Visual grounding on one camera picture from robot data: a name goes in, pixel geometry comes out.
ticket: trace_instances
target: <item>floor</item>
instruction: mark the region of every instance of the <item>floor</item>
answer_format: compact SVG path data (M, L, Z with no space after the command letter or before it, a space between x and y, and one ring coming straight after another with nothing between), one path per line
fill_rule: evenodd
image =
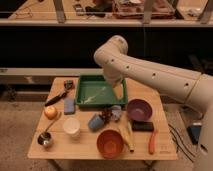
M46 160L27 158L27 152L36 129L47 93L18 93L11 101L7 92L0 92L0 171L52 171ZM180 105L164 103L168 122L180 133L184 143L195 154L196 147L191 144L180 115ZM64 170L71 171L139 171L147 170L141 161L88 161L56 160ZM190 171L193 163L178 151L178 160L159 161L156 171Z

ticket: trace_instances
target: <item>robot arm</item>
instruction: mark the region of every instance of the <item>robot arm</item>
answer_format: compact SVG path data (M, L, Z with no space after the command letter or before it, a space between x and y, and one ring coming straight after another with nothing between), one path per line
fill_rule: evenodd
M121 36L113 36L96 50L94 59L103 68L107 82L115 85L123 77L130 77L200 113L210 115L213 112L213 77L196 71L136 59L127 56L127 51L128 44ZM213 168L213 162L210 161L213 158L213 149L209 150L210 144L213 144L213 135L210 136L205 132L213 129L210 121L213 121L212 116L211 120L204 119L205 128L202 128L199 140L200 153L195 165L196 170Z

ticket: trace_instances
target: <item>knife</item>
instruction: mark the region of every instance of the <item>knife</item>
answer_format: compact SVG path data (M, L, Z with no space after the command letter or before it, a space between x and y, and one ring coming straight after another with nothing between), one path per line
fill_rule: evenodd
M65 97L67 95L68 91L64 90L62 93L58 94L57 96L53 97L52 99L48 100L45 103L45 107L50 106L56 102L58 102L59 100L61 100L63 97Z

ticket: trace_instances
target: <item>green tray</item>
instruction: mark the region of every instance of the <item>green tray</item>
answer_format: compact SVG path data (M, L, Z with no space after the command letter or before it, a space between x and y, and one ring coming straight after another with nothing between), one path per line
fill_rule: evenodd
M118 100L110 84L102 75L81 75L78 80L75 102L79 107L124 106L128 102L126 81L123 84L123 98Z

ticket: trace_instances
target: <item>small container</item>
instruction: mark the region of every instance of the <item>small container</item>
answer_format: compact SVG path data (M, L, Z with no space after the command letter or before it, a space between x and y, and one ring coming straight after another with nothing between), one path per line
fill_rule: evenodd
M90 128L91 131L95 132L102 127L104 127L105 122L102 119L102 117L98 114L94 114L93 117L90 119L88 122L88 127Z
M71 138L76 139L80 134L80 122L76 118L69 118L64 122L63 129Z
M42 145L44 148L49 148L53 145L53 139L49 132L42 132L37 141L38 144Z

